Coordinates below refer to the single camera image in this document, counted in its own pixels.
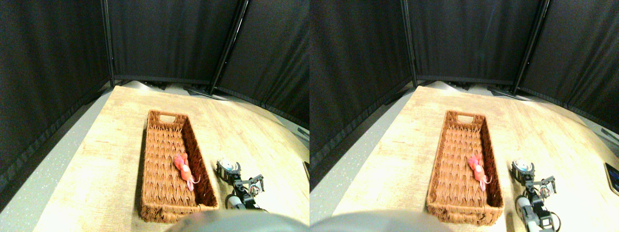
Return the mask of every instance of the gray floor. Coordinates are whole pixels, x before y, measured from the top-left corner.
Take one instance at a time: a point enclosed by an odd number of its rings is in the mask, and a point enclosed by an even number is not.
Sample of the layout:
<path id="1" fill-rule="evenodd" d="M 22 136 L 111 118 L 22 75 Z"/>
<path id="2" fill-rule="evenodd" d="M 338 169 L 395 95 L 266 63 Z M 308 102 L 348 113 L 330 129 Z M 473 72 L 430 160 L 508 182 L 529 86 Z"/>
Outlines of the gray floor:
<path id="1" fill-rule="evenodd" d="M 493 96 L 490 91 L 487 90 L 488 85 L 474 85 L 469 90 L 464 90 L 459 87 L 452 87 L 444 82 L 434 82 L 427 87 L 438 88 L 447 91 L 459 91 L 466 93 L 473 93 L 479 95 Z M 342 156 L 342 158 L 333 166 L 333 168 L 325 175 L 322 181 L 312 190 L 309 195 L 310 207 L 309 207 L 309 223 L 314 224 L 323 218 L 329 217 L 333 214 L 335 208 L 339 204 L 340 200 L 344 196 L 344 193 L 348 189 L 350 183 L 355 178 L 361 166 L 368 158 L 378 141 L 383 137 L 391 123 L 396 119 L 396 116 L 400 113 L 400 110 L 408 102 L 410 97 L 414 93 L 409 93 L 395 103 L 392 103 L 391 107 L 378 118 L 378 120 L 365 131 L 365 133 L 349 148 L 348 151 Z M 513 99 L 506 96 L 496 96 L 498 98 Z M 537 97 L 526 97 L 532 101 L 548 103 Z M 581 119 L 591 128 L 616 154 L 619 155 L 619 145 L 616 142 L 612 142 L 606 135 L 601 132 L 601 126 L 591 122 L 588 119 Z"/>
<path id="2" fill-rule="evenodd" d="M 123 86 L 189 96 L 189 93 L 183 90 L 183 86 L 178 84 L 170 85 L 165 90 L 144 85 L 137 81 L 129 82 Z M 106 93 L 96 101 L 81 107 L 49 141 L 41 146 L 41 149 L 37 151 L 38 153 L 33 154 L 46 155 L 46 157 L 0 213 L 0 231 L 31 231 L 34 229 L 67 165 L 95 122 L 110 94 Z M 247 103 L 235 97 L 226 98 L 230 101 Z M 306 147 L 309 147 L 308 138 L 297 131 L 298 126 L 296 124 L 278 115 L 275 115 L 275 117 L 292 131 Z"/>

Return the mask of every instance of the pink plush toy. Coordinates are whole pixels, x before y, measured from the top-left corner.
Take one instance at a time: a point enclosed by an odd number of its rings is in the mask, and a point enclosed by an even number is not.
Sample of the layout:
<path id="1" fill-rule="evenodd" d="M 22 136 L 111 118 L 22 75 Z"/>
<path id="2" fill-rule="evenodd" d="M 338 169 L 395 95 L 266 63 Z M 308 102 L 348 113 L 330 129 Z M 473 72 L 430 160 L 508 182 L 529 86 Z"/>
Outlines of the pink plush toy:
<path id="1" fill-rule="evenodd" d="M 176 166 L 176 169 L 181 171 L 181 178 L 187 181 L 187 187 L 189 188 L 189 190 L 193 191 L 193 184 L 197 184 L 198 182 L 200 182 L 200 179 L 195 181 L 195 178 L 191 174 L 191 170 L 189 169 L 189 162 L 187 161 L 187 153 L 183 153 L 183 156 L 181 156 L 180 153 L 177 153 L 176 158 L 174 159 L 174 166 Z"/>
<path id="2" fill-rule="evenodd" d="M 488 180 L 488 176 L 483 171 L 483 159 L 482 154 L 478 153 L 475 157 L 469 158 L 469 167 L 473 169 L 475 174 L 475 179 L 479 181 L 479 187 L 482 188 L 482 191 L 486 191 L 486 184 L 490 184 L 492 181 L 492 177 Z"/>

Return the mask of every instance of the black metal stand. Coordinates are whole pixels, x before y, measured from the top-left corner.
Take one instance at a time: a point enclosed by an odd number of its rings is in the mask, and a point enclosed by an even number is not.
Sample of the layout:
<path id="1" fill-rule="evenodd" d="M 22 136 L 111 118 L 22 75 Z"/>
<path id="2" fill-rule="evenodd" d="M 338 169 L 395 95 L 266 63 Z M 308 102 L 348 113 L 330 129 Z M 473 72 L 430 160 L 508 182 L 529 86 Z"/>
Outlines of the black metal stand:
<path id="1" fill-rule="evenodd" d="M 516 100 L 521 100 L 521 101 L 529 101 L 529 99 L 526 98 L 522 98 L 520 96 L 517 96 L 507 90 L 502 90 L 500 88 L 496 88 L 496 87 L 492 87 L 492 86 L 488 86 L 488 90 L 492 92 L 493 95 L 503 95 L 503 96 L 507 96 Z"/>
<path id="2" fill-rule="evenodd" d="M 110 87 L 114 88 L 115 86 L 115 78 L 114 78 L 114 54 L 112 50 L 112 39 L 111 39 L 111 30 L 110 30 L 110 13 L 108 12 L 108 1 L 101 1 L 101 10 L 103 12 L 103 27 L 105 32 L 105 48 L 107 49 L 108 55 L 108 72 L 110 73 Z"/>
<path id="3" fill-rule="evenodd" d="M 236 10 L 236 17 L 232 28 L 230 28 L 230 32 L 228 33 L 228 42 L 226 43 L 226 47 L 223 49 L 222 56 L 219 57 L 219 64 L 217 65 L 217 72 L 215 73 L 215 77 L 213 77 L 213 82 L 211 82 L 208 94 L 213 95 L 215 91 L 215 87 L 221 79 L 223 71 L 225 69 L 226 64 L 228 63 L 228 59 L 230 56 L 230 52 L 236 43 L 236 36 L 238 35 L 238 31 L 241 29 L 241 24 L 243 23 L 243 18 L 247 13 L 247 7 L 249 6 L 249 0 L 241 0 L 239 7 Z"/>
<path id="4" fill-rule="evenodd" d="M 406 34 L 410 72 L 413 75 L 413 87 L 417 88 L 417 67 L 415 67 L 415 47 L 413 45 L 413 34 L 410 31 L 409 3 L 407 0 L 401 0 L 400 4 L 402 5 L 402 16 L 404 17 L 404 32 Z"/>
<path id="5" fill-rule="evenodd" d="M 194 88 L 194 87 L 191 87 L 191 86 L 187 86 L 187 85 L 183 86 L 183 89 L 187 90 L 187 92 L 189 92 L 189 94 L 195 93 L 197 95 L 202 95 L 202 96 L 213 98 L 215 100 L 220 100 L 220 101 L 227 101 L 228 100 L 226 98 L 222 98 L 220 96 L 217 96 L 217 95 L 214 95 L 214 94 L 210 94 L 210 93 L 207 93 L 207 92 L 205 92 L 203 90 L 199 90 L 197 88 Z"/>
<path id="6" fill-rule="evenodd" d="M 522 64 L 520 65 L 520 71 L 518 72 L 518 78 L 514 82 L 514 88 L 512 89 L 512 95 L 516 95 L 516 92 L 519 89 L 520 82 L 524 77 L 524 74 L 529 67 L 529 61 L 531 59 L 531 55 L 533 55 L 533 51 L 535 50 L 535 45 L 537 44 L 537 40 L 539 39 L 539 34 L 542 31 L 544 20 L 546 19 L 546 13 L 548 12 L 548 7 L 550 5 L 550 0 L 544 0 L 540 3 L 540 6 L 537 10 L 537 18 L 535 20 L 535 26 L 533 27 L 533 31 L 529 36 L 529 44 L 527 45 L 527 52 L 522 59 Z"/>
<path id="7" fill-rule="evenodd" d="M 471 86 L 475 85 L 474 83 L 470 83 L 470 82 L 445 82 L 447 85 L 454 87 L 454 88 L 462 88 L 463 90 L 469 90 L 471 88 Z"/>

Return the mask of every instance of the black curtain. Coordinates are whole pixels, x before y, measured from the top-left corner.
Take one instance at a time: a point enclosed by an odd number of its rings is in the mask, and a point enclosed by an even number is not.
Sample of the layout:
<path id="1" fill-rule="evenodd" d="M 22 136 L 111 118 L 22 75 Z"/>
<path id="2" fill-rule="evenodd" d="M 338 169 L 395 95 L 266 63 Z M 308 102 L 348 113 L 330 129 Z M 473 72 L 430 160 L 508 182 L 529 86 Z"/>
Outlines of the black curtain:
<path id="1" fill-rule="evenodd" d="M 513 84 L 539 1 L 408 3 L 417 79 Z"/>
<path id="2" fill-rule="evenodd" d="M 308 1 L 251 1 L 218 89 L 308 128 Z"/>
<path id="3" fill-rule="evenodd" d="M 117 79 L 207 84 L 238 1 L 109 1 Z"/>
<path id="4" fill-rule="evenodd" d="M 618 1 L 552 1 L 521 90 L 619 132 L 618 15 Z"/>
<path id="5" fill-rule="evenodd" d="M 310 188 L 344 137 L 412 80 L 399 1 L 313 4 Z"/>
<path id="6" fill-rule="evenodd" d="M 0 192 L 107 80 L 99 1 L 2 1 Z"/>

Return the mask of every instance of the wooden table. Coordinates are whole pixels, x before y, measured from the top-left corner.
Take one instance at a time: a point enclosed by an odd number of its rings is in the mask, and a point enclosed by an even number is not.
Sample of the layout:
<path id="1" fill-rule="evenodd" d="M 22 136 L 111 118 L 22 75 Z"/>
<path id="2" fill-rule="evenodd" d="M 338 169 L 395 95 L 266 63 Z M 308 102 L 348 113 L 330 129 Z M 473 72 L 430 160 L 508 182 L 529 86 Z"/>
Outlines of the wooden table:
<path id="1" fill-rule="evenodd" d="M 257 106 L 116 87 L 58 182 L 35 231 L 161 231 L 171 224 L 139 217 L 139 161 L 149 110 L 187 114 L 219 203 L 232 187 L 216 177 L 217 160 L 241 164 L 243 179 L 264 175 L 256 202 L 309 224 L 309 151 Z"/>
<path id="2" fill-rule="evenodd" d="M 524 231 L 514 196 L 524 187 L 509 175 L 517 158 L 535 164 L 535 180 L 554 175 L 557 194 L 545 201 L 564 231 L 619 230 L 619 195 L 604 162 L 619 158 L 572 112 L 529 101 L 419 87 L 351 183 L 334 215 L 406 209 L 427 213 L 426 195 L 445 111 L 484 114 L 488 120 L 505 211 L 493 226 L 445 223 L 453 231 Z"/>

